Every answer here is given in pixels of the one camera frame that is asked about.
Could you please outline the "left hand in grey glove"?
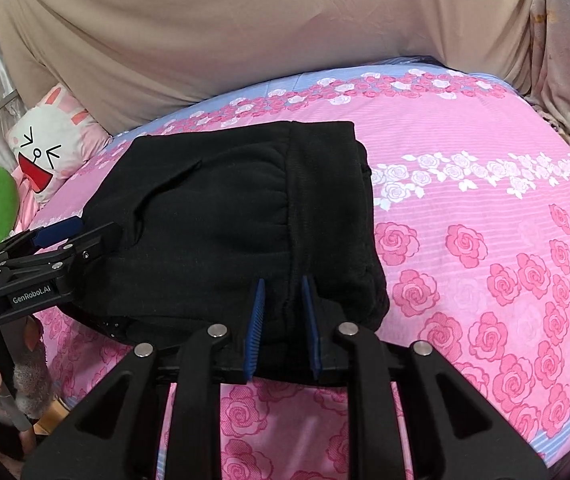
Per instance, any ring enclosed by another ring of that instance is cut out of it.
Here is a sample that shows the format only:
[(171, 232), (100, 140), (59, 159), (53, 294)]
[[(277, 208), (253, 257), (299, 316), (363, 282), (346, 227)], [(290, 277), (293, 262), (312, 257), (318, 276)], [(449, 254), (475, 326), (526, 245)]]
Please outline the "left hand in grey glove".
[(42, 324), (33, 316), (0, 328), (0, 422), (28, 430), (53, 400)]

